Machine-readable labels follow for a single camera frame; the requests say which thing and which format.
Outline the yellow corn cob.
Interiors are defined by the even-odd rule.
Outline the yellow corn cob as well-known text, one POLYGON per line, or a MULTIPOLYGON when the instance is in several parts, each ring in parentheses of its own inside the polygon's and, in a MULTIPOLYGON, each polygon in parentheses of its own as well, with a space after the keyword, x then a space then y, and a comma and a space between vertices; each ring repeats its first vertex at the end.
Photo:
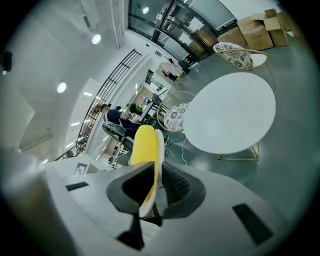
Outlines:
POLYGON ((142 162, 154 162, 153 170, 151 171, 153 183, 148 194, 145 196, 142 206, 146 205, 150 200, 152 192, 156 186, 157 176, 159 174, 159 143, 155 129, 151 125, 141 125, 134 136, 133 150, 131 154, 130 165, 139 164, 142 162))

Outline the grey mesh office chair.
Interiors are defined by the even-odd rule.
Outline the grey mesh office chair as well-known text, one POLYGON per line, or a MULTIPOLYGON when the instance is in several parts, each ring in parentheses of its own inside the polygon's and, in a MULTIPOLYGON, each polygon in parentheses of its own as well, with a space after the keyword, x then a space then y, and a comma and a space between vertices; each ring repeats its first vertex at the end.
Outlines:
POLYGON ((117 140, 129 152, 133 151, 134 140, 131 137, 126 136, 126 129, 124 127, 109 121, 105 121, 102 124, 102 128, 108 135, 117 140))

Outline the open cardboard box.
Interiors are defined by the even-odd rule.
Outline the open cardboard box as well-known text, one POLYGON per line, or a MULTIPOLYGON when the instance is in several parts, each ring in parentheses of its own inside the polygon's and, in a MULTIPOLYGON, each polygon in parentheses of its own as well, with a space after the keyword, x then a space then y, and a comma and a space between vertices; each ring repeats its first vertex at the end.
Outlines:
POLYGON ((263 13, 255 13, 250 16, 253 21, 262 22, 265 30, 269 33, 273 45, 276 47, 288 46, 287 32, 279 19, 279 15, 275 9, 267 9, 263 13))

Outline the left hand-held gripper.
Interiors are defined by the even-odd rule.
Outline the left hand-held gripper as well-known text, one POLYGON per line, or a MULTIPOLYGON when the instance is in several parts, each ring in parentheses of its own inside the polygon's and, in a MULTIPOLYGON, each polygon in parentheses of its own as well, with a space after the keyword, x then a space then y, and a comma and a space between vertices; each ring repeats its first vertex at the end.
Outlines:
POLYGON ((112 168, 90 156, 75 156, 46 163, 46 168, 56 171, 61 177, 94 174, 111 171, 112 168))

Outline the black metal railing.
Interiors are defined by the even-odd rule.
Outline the black metal railing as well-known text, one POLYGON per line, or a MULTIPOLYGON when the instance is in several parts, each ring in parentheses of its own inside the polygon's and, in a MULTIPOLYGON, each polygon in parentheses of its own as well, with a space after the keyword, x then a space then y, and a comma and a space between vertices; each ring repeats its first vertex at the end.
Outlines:
POLYGON ((121 80, 131 71, 141 57, 142 54, 133 49, 114 68, 95 95, 95 100, 90 104, 75 142, 68 146, 66 151, 55 159, 56 161, 77 157, 85 152, 88 140, 99 117, 100 106, 111 99, 112 93, 116 92, 121 80))

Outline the black framed glass doors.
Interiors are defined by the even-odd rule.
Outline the black framed glass doors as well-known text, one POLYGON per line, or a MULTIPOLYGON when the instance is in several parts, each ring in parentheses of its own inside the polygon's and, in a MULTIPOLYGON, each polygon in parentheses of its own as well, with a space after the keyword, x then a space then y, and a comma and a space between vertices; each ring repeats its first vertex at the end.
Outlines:
POLYGON ((128 28, 188 66, 211 56, 236 25, 219 0, 128 0, 128 28))

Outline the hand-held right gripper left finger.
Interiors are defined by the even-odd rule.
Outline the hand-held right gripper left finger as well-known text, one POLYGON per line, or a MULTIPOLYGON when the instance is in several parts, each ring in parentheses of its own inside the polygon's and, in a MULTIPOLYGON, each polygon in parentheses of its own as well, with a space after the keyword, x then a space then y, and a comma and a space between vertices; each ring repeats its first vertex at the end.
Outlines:
POLYGON ((138 214, 154 184, 155 163, 141 162, 117 170, 121 176, 112 180, 106 189, 115 208, 127 214, 138 214))

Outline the round white table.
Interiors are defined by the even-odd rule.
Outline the round white table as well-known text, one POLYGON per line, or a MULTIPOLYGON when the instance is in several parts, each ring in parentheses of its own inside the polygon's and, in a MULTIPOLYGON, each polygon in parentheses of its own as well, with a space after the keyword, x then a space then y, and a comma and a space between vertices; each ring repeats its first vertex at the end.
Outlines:
POLYGON ((183 132, 193 146, 221 161, 245 150, 258 161, 259 141, 275 115, 271 86, 258 75, 235 72, 210 82, 192 99, 183 117, 183 132))

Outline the clothes rack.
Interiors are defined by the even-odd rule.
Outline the clothes rack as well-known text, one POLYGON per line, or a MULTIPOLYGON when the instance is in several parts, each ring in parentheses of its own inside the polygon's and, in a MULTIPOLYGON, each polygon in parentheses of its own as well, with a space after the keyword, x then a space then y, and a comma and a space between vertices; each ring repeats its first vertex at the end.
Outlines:
POLYGON ((177 68, 169 59, 169 62, 161 62, 158 67, 165 77, 169 78, 172 82, 180 81, 185 77, 185 73, 177 68))

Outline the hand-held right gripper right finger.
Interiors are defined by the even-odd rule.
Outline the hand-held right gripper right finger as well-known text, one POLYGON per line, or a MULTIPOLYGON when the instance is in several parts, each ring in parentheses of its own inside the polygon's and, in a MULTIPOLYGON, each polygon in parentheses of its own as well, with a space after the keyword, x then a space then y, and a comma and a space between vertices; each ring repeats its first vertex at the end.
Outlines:
POLYGON ((162 163, 162 185, 167 199, 164 218, 186 218, 206 197, 206 188, 201 180, 167 161, 162 163))

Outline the closed cardboard box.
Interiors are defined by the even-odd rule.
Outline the closed cardboard box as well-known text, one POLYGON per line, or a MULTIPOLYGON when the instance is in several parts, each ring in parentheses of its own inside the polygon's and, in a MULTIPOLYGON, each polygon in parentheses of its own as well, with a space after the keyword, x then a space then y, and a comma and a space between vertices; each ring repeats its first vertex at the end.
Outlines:
POLYGON ((261 51, 274 46, 269 33, 260 21, 244 18, 237 21, 237 26, 251 50, 261 51))
POLYGON ((221 34, 217 40, 218 42, 233 43, 238 46, 245 46, 247 44, 238 26, 221 34))

